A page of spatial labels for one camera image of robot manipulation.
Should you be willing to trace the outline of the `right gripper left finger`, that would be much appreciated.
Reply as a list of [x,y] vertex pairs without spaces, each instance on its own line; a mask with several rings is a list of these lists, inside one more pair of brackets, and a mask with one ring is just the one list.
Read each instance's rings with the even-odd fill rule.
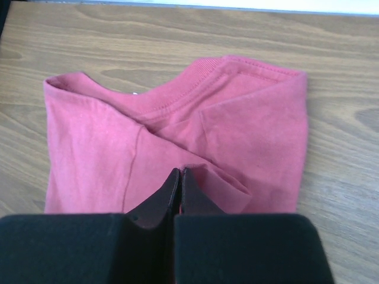
[[154,230],[179,211],[180,170],[174,168],[163,185],[140,205],[126,213],[143,230]]

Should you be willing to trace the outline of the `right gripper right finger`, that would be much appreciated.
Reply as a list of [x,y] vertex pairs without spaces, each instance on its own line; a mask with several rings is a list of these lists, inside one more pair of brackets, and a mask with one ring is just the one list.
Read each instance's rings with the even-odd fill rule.
[[181,215],[224,215],[199,187],[190,168],[182,171]]

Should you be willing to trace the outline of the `red t shirt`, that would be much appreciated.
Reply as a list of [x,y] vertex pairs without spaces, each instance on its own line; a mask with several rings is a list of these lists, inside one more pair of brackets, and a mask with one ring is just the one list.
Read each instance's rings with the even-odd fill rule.
[[205,57],[140,94],[84,73],[43,86],[48,214],[129,212],[186,167],[224,212],[296,210],[308,139],[303,71]]

